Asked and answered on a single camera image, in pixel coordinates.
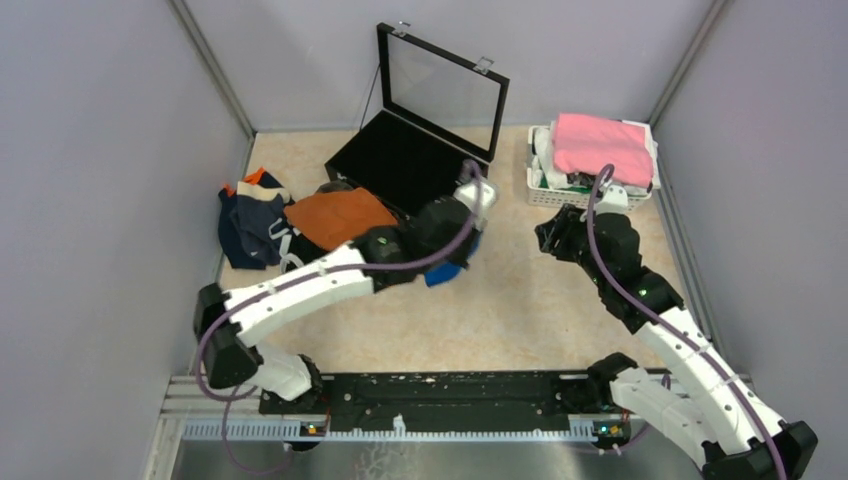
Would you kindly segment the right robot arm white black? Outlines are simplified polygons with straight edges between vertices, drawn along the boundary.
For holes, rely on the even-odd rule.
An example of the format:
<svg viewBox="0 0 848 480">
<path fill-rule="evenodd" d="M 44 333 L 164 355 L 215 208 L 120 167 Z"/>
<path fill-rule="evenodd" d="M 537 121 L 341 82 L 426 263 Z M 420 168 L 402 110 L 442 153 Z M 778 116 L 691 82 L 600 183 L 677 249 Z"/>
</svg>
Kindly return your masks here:
<svg viewBox="0 0 848 480">
<path fill-rule="evenodd" d="M 611 188 L 581 209 L 565 204 L 535 227 L 539 249 L 578 265 L 607 312 L 664 362 L 679 396 L 622 353 L 588 370 L 589 404 L 641 417 L 683 451 L 705 479 L 799 479 L 818 445 L 804 421 L 789 422 L 729 366 L 680 294 L 643 263 L 641 238 Z"/>
</svg>

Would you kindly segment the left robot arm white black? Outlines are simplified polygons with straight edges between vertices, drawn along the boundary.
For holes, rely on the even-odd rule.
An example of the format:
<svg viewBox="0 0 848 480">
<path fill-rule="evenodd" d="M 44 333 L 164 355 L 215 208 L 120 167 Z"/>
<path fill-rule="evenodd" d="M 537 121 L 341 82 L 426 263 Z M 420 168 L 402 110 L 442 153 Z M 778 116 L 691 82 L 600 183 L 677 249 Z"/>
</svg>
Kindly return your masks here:
<svg viewBox="0 0 848 480">
<path fill-rule="evenodd" d="M 419 277 L 428 285 L 449 281 L 466 267 L 497 200 L 497 188 L 477 177 L 408 222 L 373 227 L 290 272 L 236 289 L 202 287 L 193 319 L 201 391 L 227 402 L 241 399 L 236 390 L 245 386 L 276 395 L 297 413 L 314 410 L 323 388 L 314 361 L 263 353 L 260 344 L 288 323 L 345 300 Z"/>
</svg>

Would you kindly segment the royal blue underwear white trim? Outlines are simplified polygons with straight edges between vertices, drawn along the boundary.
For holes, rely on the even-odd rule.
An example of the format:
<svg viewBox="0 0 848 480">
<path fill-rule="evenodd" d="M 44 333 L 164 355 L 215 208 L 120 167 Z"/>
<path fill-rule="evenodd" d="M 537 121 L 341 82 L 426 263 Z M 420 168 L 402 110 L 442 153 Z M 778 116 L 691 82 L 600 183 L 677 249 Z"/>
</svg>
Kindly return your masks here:
<svg viewBox="0 0 848 480">
<path fill-rule="evenodd" d="M 469 236 L 470 243 L 468 244 L 467 255 L 461 262 L 448 261 L 427 272 L 424 275 L 426 286 L 428 288 L 434 288 L 438 285 L 451 282 L 464 270 L 467 270 L 472 256 L 479 249 L 481 235 L 481 231 L 472 231 L 472 234 Z"/>
</svg>

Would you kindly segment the black underwear white trim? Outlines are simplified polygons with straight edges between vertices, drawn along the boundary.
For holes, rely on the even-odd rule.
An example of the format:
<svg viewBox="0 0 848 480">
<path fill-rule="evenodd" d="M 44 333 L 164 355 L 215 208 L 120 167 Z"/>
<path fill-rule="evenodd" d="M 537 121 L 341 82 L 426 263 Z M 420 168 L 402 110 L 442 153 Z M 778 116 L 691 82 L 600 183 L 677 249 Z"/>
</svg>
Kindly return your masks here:
<svg viewBox="0 0 848 480">
<path fill-rule="evenodd" d="M 271 265 L 278 266 L 281 273 L 301 268 L 328 253 L 282 218 L 269 226 L 268 234 Z"/>
</svg>

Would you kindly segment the olive grey underwear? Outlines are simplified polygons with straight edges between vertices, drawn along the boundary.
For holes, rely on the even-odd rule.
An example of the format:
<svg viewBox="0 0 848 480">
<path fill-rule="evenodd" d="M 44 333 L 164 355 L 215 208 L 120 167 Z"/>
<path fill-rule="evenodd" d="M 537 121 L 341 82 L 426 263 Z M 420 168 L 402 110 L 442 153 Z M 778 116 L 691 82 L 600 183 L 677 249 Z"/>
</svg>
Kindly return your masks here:
<svg viewBox="0 0 848 480">
<path fill-rule="evenodd" d="M 354 187 L 345 181 L 334 180 L 326 182 L 316 189 L 316 194 L 353 191 Z"/>
</svg>

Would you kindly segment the dark blue underwear cream waistband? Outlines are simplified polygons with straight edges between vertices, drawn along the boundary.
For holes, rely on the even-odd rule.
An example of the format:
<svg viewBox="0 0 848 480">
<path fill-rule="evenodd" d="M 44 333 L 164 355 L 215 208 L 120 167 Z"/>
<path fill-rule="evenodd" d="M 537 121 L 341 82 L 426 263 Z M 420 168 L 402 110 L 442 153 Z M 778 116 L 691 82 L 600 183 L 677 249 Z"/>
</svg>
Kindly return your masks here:
<svg viewBox="0 0 848 480">
<path fill-rule="evenodd" d="M 293 231 L 284 215 L 291 203 L 291 194 L 283 186 L 237 184 L 236 210 L 231 218 L 249 258 L 281 268 L 291 262 L 288 249 Z"/>
</svg>

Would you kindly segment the orange underwear cream waistband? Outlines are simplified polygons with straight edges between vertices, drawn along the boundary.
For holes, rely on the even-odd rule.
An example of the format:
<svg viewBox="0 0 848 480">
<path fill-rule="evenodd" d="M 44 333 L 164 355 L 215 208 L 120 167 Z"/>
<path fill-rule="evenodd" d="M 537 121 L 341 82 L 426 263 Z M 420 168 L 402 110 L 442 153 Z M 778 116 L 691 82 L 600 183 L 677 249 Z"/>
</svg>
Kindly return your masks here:
<svg viewBox="0 0 848 480">
<path fill-rule="evenodd" d="M 286 206 L 283 212 L 293 227 L 327 251 L 371 228 L 399 224 L 391 211 L 363 188 L 315 193 Z"/>
</svg>

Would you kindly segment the navy underwear orange waistband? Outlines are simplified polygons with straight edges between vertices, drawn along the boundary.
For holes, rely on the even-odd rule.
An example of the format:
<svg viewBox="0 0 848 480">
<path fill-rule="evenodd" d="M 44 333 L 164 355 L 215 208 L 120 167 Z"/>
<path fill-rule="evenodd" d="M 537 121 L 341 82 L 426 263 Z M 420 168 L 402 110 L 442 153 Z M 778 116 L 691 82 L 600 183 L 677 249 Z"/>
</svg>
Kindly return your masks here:
<svg viewBox="0 0 848 480">
<path fill-rule="evenodd" d="M 276 220 L 270 200 L 240 195 L 225 184 L 218 191 L 220 211 L 217 234 L 221 248 L 234 269 L 264 270 L 271 266 L 269 226 Z"/>
</svg>

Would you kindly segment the black display case glass lid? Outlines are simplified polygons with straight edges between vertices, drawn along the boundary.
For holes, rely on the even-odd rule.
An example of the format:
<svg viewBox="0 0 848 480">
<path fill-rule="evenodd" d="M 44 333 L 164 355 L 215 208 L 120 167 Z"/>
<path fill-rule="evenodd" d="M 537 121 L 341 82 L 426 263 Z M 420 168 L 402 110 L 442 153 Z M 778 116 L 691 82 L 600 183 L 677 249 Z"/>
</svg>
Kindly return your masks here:
<svg viewBox="0 0 848 480">
<path fill-rule="evenodd" d="M 450 194 L 467 160 L 494 161 L 508 77 L 401 26 L 376 27 L 381 105 L 324 165 L 331 180 L 361 187 L 400 215 Z"/>
</svg>

